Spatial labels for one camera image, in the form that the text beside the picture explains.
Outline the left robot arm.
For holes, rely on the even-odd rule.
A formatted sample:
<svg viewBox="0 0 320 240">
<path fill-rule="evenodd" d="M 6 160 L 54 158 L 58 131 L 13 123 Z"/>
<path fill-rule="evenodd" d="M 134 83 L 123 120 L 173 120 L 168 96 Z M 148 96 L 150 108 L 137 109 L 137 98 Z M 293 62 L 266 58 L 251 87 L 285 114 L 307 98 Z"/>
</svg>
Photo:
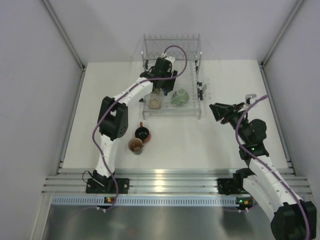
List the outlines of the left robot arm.
<svg viewBox="0 0 320 240">
<path fill-rule="evenodd" d="M 125 135 L 129 126 L 129 107 L 155 90 L 171 91 L 179 75 L 173 69 L 175 61 L 174 57 L 163 53 L 126 90 L 114 97 L 103 98 L 91 135 L 99 152 L 91 178 L 103 193 L 109 193 L 114 188 L 116 150 L 118 140 Z"/>
</svg>

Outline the beige speckled cup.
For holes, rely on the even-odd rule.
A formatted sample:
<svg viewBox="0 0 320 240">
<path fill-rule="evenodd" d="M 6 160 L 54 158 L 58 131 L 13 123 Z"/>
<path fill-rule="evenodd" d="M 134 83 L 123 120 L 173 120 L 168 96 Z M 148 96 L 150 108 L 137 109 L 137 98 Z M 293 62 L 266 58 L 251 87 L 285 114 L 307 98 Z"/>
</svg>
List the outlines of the beige speckled cup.
<svg viewBox="0 0 320 240">
<path fill-rule="evenodd" d="M 161 109 L 161 107 L 162 107 L 162 105 L 161 105 L 161 101 L 159 98 L 153 97 L 148 100 L 148 109 L 149 110 L 159 110 L 159 109 Z"/>
</svg>

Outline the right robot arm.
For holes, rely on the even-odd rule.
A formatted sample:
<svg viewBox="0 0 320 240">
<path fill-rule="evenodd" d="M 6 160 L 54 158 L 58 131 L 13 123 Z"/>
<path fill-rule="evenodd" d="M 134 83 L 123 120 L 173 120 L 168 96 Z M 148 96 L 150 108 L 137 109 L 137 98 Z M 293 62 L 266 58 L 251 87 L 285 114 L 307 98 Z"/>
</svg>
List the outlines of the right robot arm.
<svg viewBox="0 0 320 240">
<path fill-rule="evenodd" d="M 233 174 L 233 186 L 249 193 L 267 215 L 276 240 L 314 240 L 317 236 L 317 208 L 304 201 L 288 185 L 274 166 L 264 140 L 267 124 L 261 119 L 248 120 L 245 103 L 210 104 L 217 122 L 230 124 L 236 131 L 240 158 L 247 167 Z"/>
</svg>

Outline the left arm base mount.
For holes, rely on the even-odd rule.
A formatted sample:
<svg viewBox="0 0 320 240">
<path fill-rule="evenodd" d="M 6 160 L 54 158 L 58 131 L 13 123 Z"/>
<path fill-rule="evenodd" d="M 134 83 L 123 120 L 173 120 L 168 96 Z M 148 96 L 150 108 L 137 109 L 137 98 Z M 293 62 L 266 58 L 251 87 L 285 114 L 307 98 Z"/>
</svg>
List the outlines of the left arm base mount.
<svg viewBox="0 0 320 240">
<path fill-rule="evenodd" d="M 118 186 L 118 193 L 127 194 L 129 191 L 130 179 L 116 178 L 116 182 Z M 106 181 L 106 185 L 103 185 L 93 178 L 89 178 L 87 180 L 85 192 L 87 194 L 116 194 L 117 188 L 112 178 Z"/>
</svg>

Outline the black and red mug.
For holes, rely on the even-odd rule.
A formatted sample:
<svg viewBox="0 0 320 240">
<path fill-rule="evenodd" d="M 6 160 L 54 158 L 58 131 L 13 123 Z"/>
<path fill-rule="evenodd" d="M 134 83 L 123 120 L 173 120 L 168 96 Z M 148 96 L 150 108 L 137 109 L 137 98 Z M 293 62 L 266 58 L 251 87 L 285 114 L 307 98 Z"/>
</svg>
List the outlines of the black and red mug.
<svg viewBox="0 0 320 240">
<path fill-rule="evenodd" d="M 139 127 L 135 130 L 134 136 L 140 139 L 144 144 L 151 139 L 151 133 L 148 128 L 144 127 L 143 122 L 139 123 Z"/>
</svg>

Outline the olive grey mug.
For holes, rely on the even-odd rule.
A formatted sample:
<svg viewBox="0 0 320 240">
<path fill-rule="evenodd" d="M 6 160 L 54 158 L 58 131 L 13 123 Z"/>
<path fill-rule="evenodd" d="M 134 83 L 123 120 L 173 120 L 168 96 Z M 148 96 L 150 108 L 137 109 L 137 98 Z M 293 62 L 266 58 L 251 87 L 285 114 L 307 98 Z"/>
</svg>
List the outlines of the olive grey mug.
<svg viewBox="0 0 320 240">
<path fill-rule="evenodd" d="M 160 93 L 161 93 L 161 89 L 160 89 L 160 88 L 156 88 L 156 89 L 152 92 L 153 95 L 159 95 Z"/>
</svg>

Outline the teal green cup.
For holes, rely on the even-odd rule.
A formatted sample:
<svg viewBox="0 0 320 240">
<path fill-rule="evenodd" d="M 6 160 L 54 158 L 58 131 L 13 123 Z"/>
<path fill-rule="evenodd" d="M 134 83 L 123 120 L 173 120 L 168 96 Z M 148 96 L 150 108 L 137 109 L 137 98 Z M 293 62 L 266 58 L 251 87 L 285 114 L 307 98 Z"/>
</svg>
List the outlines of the teal green cup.
<svg viewBox="0 0 320 240">
<path fill-rule="evenodd" d="M 190 100 L 188 92 L 184 88 L 178 89 L 171 98 L 170 103 L 172 105 L 183 106 Z"/>
</svg>

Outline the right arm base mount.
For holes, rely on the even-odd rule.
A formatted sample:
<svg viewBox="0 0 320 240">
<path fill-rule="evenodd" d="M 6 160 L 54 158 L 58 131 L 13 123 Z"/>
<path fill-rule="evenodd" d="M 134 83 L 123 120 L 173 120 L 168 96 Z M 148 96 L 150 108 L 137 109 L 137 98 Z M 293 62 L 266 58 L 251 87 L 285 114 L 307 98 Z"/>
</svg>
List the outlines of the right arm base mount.
<svg viewBox="0 0 320 240">
<path fill-rule="evenodd" d="M 226 196 L 242 194 L 244 192 L 233 178 L 218 178 L 217 188 L 219 194 Z"/>
</svg>

